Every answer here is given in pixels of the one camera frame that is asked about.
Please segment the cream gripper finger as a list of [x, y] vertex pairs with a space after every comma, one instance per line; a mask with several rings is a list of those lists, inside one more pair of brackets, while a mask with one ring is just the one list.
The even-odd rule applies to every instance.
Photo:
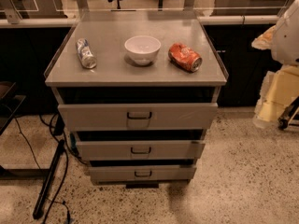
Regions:
[[253, 123], [267, 128], [278, 123], [285, 109], [299, 96], [299, 67], [283, 65], [278, 71], [268, 71], [263, 78], [260, 98], [254, 110]]
[[263, 34], [256, 37], [251, 46], [255, 49], [265, 50], [271, 49], [272, 41], [273, 41], [273, 33], [275, 31], [276, 26], [272, 26], [267, 29]]

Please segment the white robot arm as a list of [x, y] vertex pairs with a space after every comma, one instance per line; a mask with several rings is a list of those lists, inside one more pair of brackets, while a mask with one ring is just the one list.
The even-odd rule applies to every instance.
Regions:
[[277, 23], [253, 40], [255, 49], [269, 49], [272, 59], [281, 63], [276, 72], [263, 78], [253, 123], [265, 128], [287, 127], [298, 112], [299, 97], [299, 0], [294, 0]]

